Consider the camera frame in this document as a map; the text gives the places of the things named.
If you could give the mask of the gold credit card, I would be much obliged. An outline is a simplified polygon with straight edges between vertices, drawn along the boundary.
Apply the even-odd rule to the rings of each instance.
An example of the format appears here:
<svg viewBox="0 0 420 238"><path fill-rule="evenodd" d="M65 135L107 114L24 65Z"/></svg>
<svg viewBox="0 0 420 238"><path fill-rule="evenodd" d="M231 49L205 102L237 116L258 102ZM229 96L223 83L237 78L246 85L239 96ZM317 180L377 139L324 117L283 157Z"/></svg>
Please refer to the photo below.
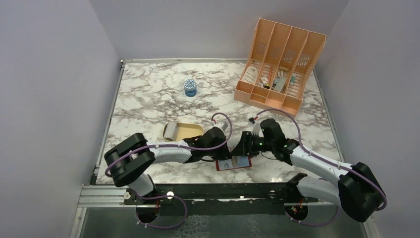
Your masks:
<svg viewBox="0 0 420 238"><path fill-rule="evenodd" d="M233 157L231 160L232 160L232 167L238 168L240 166L240 160L238 157Z"/></svg>

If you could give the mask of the silver white credit card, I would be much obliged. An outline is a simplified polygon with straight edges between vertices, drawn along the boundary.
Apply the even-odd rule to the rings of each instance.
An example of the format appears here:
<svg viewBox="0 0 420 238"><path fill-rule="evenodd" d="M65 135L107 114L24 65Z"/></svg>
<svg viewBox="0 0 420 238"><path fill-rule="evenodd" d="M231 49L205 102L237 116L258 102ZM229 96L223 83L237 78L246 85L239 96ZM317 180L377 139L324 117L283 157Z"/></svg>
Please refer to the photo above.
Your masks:
<svg viewBox="0 0 420 238"><path fill-rule="evenodd" d="M223 170L229 170L233 168L233 164L232 164L232 160L222 160L222 161L218 161L218 170L223 171Z"/></svg>

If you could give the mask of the red leather card holder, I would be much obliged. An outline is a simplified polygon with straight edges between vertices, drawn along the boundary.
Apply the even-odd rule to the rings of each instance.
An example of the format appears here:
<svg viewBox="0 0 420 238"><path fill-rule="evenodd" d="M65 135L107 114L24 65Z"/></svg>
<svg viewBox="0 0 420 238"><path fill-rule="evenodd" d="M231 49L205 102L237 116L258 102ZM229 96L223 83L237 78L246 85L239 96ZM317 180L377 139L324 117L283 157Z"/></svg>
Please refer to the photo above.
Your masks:
<svg viewBox="0 0 420 238"><path fill-rule="evenodd" d="M216 170L217 171L226 171L234 170L241 168L249 168L252 166L251 159L249 157L238 157L234 156L228 160L218 160L216 161Z"/></svg>

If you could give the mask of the beige oval tray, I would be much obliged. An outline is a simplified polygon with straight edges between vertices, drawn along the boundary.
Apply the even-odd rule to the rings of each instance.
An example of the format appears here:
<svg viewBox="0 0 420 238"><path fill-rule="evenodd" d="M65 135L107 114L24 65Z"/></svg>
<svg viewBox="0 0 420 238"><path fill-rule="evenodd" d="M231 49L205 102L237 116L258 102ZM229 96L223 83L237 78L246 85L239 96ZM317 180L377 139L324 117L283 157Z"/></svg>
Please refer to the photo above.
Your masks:
<svg viewBox="0 0 420 238"><path fill-rule="evenodd" d="M198 124L178 122L178 125L179 125L179 131L178 131L177 138L175 141L181 141L186 138L201 136L204 134L204 129Z"/></svg>

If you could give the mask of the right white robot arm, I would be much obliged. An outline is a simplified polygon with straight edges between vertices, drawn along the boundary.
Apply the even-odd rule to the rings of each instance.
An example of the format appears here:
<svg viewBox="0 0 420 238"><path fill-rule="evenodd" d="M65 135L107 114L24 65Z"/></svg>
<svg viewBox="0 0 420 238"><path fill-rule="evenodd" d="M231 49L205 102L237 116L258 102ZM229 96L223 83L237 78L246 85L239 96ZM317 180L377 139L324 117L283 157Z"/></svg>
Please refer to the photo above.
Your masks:
<svg viewBox="0 0 420 238"><path fill-rule="evenodd" d="M317 198L340 207L357 222L365 222L386 204L385 193L366 164L340 163L310 152L299 141L286 138L274 119L263 120L260 129L262 136L244 131L231 154L253 157L270 152L277 160L319 177L303 176L287 186L289 200L297 202L303 197Z"/></svg>

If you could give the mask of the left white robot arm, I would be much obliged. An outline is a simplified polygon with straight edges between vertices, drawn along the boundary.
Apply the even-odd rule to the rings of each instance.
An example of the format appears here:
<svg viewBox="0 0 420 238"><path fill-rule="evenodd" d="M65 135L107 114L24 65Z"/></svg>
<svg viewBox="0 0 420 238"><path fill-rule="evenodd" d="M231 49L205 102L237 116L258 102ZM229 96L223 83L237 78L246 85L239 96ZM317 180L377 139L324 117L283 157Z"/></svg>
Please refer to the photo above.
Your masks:
<svg viewBox="0 0 420 238"><path fill-rule="evenodd" d="M156 196L152 178L145 174L153 163L195 163L203 157L213 160L231 159L224 131L214 126L203 135L177 142L151 142L142 133L135 133L108 150L104 159L105 175L117 187L127 186L136 192L143 203L151 203Z"/></svg>

